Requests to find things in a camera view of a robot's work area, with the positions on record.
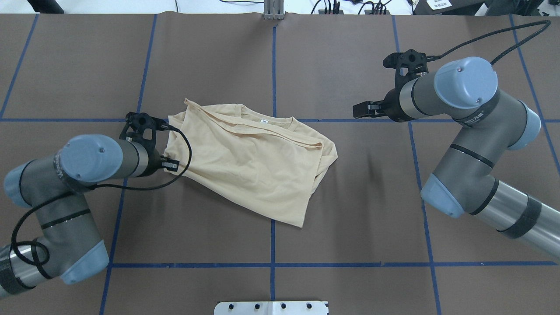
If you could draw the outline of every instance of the blue joint cap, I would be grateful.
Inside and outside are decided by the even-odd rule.
[[[523,104],[525,110],[527,111],[527,124],[525,125],[525,130],[523,131],[523,134],[521,135],[519,140],[513,145],[509,146],[507,148],[508,150],[523,149],[529,143],[531,143],[531,141],[535,140],[540,131],[540,117],[529,107],[527,107],[527,104],[523,103],[522,101],[520,102]]]
[[[422,199],[444,214],[457,218],[465,212],[447,187],[433,174],[420,192]]]
[[[68,268],[60,278],[66,284],[74,284],[96,275],[108,264],[109,255],[102,240]]]
[[[449,106],[473,109],[488,102],[498,90],[492,65],[480,57],[445,64],[433,79],[437,96]]]
[[[73,179],[97,183],[113,176],[123,163],[123,149],[104,135],[80,135],[60,153],[62,169]]]
[[[31,163],[31,161],[12,169],[6,177],[4,177],[4,191],[6,196],[8,196],[13,203],[24,208],[31,208],[31,205],[25,202],[24,198],[21,196],[20,179],[21,174],[29,163]]]

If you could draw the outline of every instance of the beige cloth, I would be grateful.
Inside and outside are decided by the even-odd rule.
[[[294,117],[269,117],[241,104],[185,104],[185,112],[169,116],[193,149],[184,176],[249,210],[302,227],[311,194],[337,159],[334,143]],[[184,169],[189,151],[179,134],[170,132],[165,155],[181,161],[179,172]]]

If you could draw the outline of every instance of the robotic arm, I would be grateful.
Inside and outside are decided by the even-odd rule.
[[[96,184],[106,179],[144,177],[161,168],[176,172],[179,162],[160,156],[155,149],[156,131],[163,130],[181,133],[162,119],[129,113],[118,140],[104,135],[77,136],[56,154],[8,173],[6,193],[19,206],[35,207],[28,215],[36,210],[44,236],[33,242],[16,242],[27,215],[16,226],[12,244],[0,247],[0,298],[57,276],[73,284],[107,266],[107,250],[83,194],[98,187],[117,187]],[[151,132],[150,140],[143,137],[145,131]]]
[[[463,128],[428,178],[422,199],[454,218],[467,212],[509,238],[560,258],[560,212],[490,175],[506,150],[535,139],[539,116],[498,88],[496,73],[482,58],[453,61],[436,73],[428,73],[428,61],[412,49],[389,55],[383,64],[396,69],[396,88],[383,101],[355,105],[354,117],[406,122],[451,116]],[[401,75],[401,68],[408,73]]]

